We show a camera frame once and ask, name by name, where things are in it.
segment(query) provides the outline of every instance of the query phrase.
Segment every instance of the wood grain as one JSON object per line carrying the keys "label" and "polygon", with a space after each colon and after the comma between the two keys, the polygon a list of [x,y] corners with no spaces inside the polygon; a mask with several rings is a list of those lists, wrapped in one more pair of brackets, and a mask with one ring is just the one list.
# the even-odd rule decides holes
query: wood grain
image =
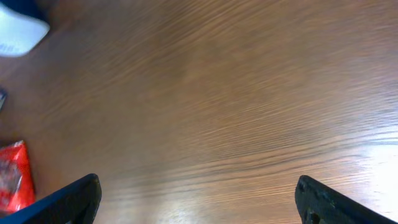
{"label": "wood grain", "polygon": [[300,223],[310,175],[398,221],[398,2],[60,1],[0,59],[0,136],[96,223]]}

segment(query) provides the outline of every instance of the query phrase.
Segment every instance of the red candy wrapper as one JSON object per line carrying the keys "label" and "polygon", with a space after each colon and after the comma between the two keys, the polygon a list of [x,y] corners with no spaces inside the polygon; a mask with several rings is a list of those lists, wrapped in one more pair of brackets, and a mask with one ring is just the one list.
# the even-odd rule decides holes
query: red candy wrapper
{"label": "red candy wrapper", "polygon": [[35,202],[23,141],[0,148],[0,211],[14,213]]}

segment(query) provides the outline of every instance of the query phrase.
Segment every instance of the red snack package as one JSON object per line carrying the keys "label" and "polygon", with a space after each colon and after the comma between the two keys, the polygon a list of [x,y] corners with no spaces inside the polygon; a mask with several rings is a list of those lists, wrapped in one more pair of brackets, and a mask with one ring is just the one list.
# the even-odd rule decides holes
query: red snack package
{"label": "red snack package", "polygon": [[14,213],[35,202],[25,143],[0,148],[0,210]]}

